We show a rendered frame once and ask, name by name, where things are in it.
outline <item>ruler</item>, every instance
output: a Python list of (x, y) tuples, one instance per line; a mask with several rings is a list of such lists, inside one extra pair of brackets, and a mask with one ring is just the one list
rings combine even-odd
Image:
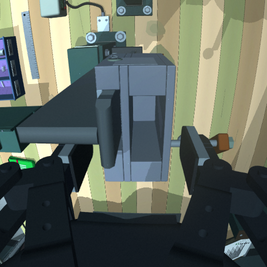
[(23, 23), (27, 53), (28, 53), (28, 62), (29, 62), (31, 77), (32, 79), (39, 79), (40, 77), (36, 61), (35, 46), (34, 46), (34, 39), (33, 39), (29, 11), (22, 12), (21, 16), (22, 16), (22, 23)]

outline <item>striped wooden surface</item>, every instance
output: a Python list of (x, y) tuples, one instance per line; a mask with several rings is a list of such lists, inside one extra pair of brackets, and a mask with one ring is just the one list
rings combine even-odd
[[(70, 0), (76, 6), (84, 0)], [(153, 16), (117, 17), (116, 0), (104, 7), (111, 31), (126, 31), (127, 46), (162, 53), (176, 65), (173, 139), (182, 126), (209, 138), (228, 133), (234, 148), (220, 154), (234, 170), (267, 165), (267, 11), (265, 0), (153, 0)], [(32, 80), (21, 12), (29, 11), (40, 79)], [(0, 36), (16, 36), (26, 94), (0, 107), (44, 105), (70, 85), (67, 49), (86, 44), (97, 32), (95, 6), (68, 9), (68, 16), (42, 18), (38, 0), (0, 0)], [(57, 144), (30, 144), (14, 156), (38, 161)], [(81, 189), (72, 194), (79, 212), (181, 213), (190, 195), (179, 148), (171, 149), (167, 182), (107, 182), (100, 151)], [(0, 152), (0, 163), (11, 153)]]

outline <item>gray metal ruler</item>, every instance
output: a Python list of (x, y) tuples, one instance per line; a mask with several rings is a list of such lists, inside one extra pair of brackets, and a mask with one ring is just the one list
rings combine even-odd
[(40, 77), (36, 61), (35, 46), (34, 46), (34, 39), (33, 39), (29, 11), (22, 12), (21, 16), (22, 16), (26, 47), (28, 52), (28, 62), (29, 62), (31, 77), (32, 79), (39, 79)]

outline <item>black cable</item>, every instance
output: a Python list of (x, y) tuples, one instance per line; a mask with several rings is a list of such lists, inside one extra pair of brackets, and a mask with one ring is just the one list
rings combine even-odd
[(71, 5), (68, 1), (65, 1), (65, 3), (66, 3), (67, 6), (69, 6), (72, 9), (78, 9), (78, 8), (80, 8), (82, 6), (85, 6), (85, 5), (91, 5), (91, 6), (95, 6), (95, 7), (100, 8), (101, 9), (101, 13), (105, 13), (103, 6), (98, 4), (98, 3), (85, 2), (85, 3), (81, 3), (79, 5), (76, 5), (76, 6)]

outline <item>white plug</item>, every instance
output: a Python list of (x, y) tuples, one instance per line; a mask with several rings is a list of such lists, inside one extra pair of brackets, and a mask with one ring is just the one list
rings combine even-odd
[(110, 31), (110, 17), (109, 16), (98, 16), (97, 17), (97, 31), (98, 32), (109, 32)]

